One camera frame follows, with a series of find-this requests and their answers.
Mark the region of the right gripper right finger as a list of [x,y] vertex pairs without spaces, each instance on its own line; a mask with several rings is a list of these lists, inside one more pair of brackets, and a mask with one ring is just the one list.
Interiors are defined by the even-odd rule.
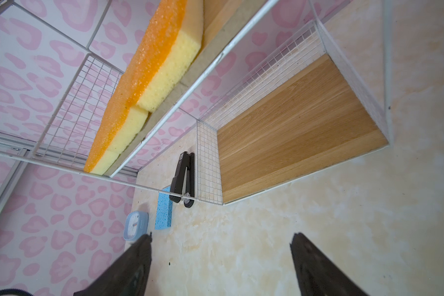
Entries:
[[290,247],[303,296],[367,296],[304,234],[295,233]]

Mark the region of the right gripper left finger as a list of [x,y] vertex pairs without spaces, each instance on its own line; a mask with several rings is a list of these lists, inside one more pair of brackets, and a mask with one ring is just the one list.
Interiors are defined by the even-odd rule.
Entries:
[[76,296],[143,296],[152,262],[152,236],[142,235],[108,269]]

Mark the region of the orange sponge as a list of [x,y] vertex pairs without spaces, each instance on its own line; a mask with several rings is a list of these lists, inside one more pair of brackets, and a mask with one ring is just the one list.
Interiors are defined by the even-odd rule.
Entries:
[[84,171],[103,175],[144,126],[149,112],[122,93],[108,102]]
[[108,105],[155,112],[202,46],[203,1],[160,1]]

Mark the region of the blue square timer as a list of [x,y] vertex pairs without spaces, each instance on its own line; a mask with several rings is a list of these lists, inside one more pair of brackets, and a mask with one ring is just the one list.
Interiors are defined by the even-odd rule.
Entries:
[[134,242],[148,231],[149,214],[142,211],[131,212],[126,219],[123,238]]

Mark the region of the blue sponge back left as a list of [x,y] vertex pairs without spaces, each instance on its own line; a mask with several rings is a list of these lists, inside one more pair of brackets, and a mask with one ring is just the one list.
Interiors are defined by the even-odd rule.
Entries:
[[171,227],[173,202],[169,194],[159,193],[157,213],[155,218],[155,230],[163,230]]

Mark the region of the black stapler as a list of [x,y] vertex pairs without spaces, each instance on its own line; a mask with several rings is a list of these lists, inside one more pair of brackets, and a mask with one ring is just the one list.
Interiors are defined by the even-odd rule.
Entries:
[[170,200],[176,204],[183,201],[186,208],[194,205],[194,200],[188,197],[195,197],[196,177],[195,177],[195,153],[183,152],[176,166],[175,176],[171,181],[170,192],[180,194],[179,196],[170,195]]

